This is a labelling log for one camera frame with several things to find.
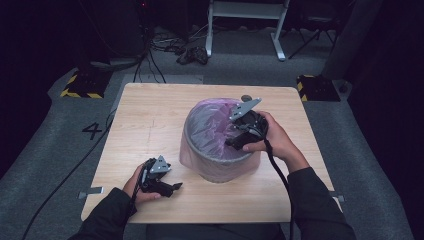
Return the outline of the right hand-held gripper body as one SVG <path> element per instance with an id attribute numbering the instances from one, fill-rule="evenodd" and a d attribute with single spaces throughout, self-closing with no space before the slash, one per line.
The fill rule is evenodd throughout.
<path id="1" fill-rule="evenodd" d="M 231 108 L 229 120 L 235 129 L 247 134 L 247 143 L 255 143 L 266 137 L 268 122 L 266 119 L 253 111 L 253 108 L 262 101 L 261 98 L 237 103 Z"/>

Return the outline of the yellow black striped base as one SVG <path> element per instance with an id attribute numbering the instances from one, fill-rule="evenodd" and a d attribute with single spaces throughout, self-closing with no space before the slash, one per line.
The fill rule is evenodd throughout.
<path id="1" fill-rule="evenodd" d="M 321 75 L 300 75 L 296 79 L 300 99 L 306 101 L 339 102 L 340 97 L 329 79 Z"/>
<path id="2" fill-rule="evenodd" d="M 96 70 L 93 73 L 75 71 L 62 90 L 61 97 L 102 99 L 112 73 Z"/>

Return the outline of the person's left hand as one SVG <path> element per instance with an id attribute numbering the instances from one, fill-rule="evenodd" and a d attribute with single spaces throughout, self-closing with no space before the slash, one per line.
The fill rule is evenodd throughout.
<path id="1" fill-rule="evenodd" d="M 123 191 L 132 198 L 134 196 L 134 191 L 136 190 L 136 185 L 138 183 L 138 177 L 140 175 L 140 172 L 143 168 L 143 164 L 140 164 L 136 170 L 134 171 L 133 175 L 129 178 L 129 180 L 125 183 L 123 187 Z M 135 203 L 139 204 L 142 202 L 148 202 L 153 201 L 156 199 L 161 198 L 161 195 L 159 193 L 153 192 L 153 193 L 144 193 L 141 190 L 138 190 L 135 195 Z"/>

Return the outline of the white metal stand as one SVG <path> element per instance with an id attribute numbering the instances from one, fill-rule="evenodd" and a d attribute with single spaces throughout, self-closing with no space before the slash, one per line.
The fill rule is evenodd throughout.
<path id="1" fill-rule="evenodd" d="M 271 40 L 280 61 L 285 61 L 286 56 L 280 43 L 282 27 L 288 12 L 291 0 L 283 0 L 282 3 L 247 3 L 247 2 L 225 2 L 209 0 L 208 7 L 208 30 L 205 49 L 208 57 L 212 56 L 213 46 L 213 20 L 215 17 L 224 18 L 249 18 L 263 20 L 277 20 L 276 30 L 270 33 Z"/>

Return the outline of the black tripod stand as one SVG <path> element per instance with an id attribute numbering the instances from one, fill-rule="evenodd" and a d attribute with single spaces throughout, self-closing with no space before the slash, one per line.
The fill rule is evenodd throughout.
<path id="1" fill-rule="evenodd" d="M 338 39 L 338 24 L 335 17 L 319 17 L 302 14 L 300 16 L 300 22 L 302 23 L 302 26 L 299 28 L 299 33 L 301 33 L 302 29 L 306 29 L 311 31 L 313 35 L 304 41 L 303 44 L 289 56 L 289 59 L 292 59 L 295 55 L 297 55 L 312 40 L 318 40 L 322 33 L 328 37 L 330 43 L 332 44 L 331 49 L 334 49 Z"/>

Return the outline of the dark bundle on floor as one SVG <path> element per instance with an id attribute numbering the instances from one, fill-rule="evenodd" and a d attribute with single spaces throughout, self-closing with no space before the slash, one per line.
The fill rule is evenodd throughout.
<path id="1" fill-rule="evenodd" d="M 197 46 L 190 48 L 184 55 L 181 55 L 177 59 L 177 63 L 181 65 L 187 65 L 192 62 L 198 62 L 202 65 L 206 65 L 208 63 L 208 55 L 204 47 Z"/>

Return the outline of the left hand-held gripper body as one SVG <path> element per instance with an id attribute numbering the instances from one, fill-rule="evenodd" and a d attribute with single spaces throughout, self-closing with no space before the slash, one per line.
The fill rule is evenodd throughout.
<path id="1" fill-rule="evenodd" d="M 171 186 L 161 181 L 161 178 L 170 171 L 170 165 L 160 155 L 150 158 L 144 164 L 138 179 L 138 186 L 144 193 L 170 193 Z"/>

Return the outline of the person's right hand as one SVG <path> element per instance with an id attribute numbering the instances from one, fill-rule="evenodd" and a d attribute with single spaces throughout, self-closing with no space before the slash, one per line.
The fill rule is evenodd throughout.
<path id="1" fill-rule="evenodd" d="M 264 111 L 259 111 L 259 114 L 268 122 L 266 140 L 272 147 L 272 155 L 281 159 L 290 173 L 308 168 L 308 161 L 274 117 Z"/>

